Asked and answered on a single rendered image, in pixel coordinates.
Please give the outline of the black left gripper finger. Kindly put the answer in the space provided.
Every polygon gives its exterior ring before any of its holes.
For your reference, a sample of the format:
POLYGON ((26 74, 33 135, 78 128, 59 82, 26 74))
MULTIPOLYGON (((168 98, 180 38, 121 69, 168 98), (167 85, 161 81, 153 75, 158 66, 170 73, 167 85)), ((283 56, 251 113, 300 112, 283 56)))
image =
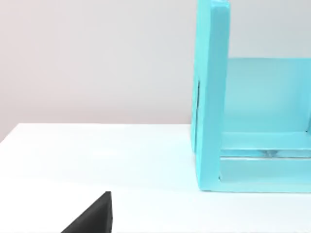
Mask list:
POLYGON ((106 191, 61 233, 111 233, 112 225, 112 196, 106 191))

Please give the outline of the light blue rack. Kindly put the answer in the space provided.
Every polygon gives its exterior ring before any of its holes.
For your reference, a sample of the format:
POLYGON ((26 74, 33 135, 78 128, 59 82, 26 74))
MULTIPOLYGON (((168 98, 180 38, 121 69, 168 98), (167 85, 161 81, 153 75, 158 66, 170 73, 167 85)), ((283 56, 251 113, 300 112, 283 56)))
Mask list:
POLYGON ((191 147, 203 191, 311 194, 311 58, 230 58, 230 0, 197 0, 191 147))

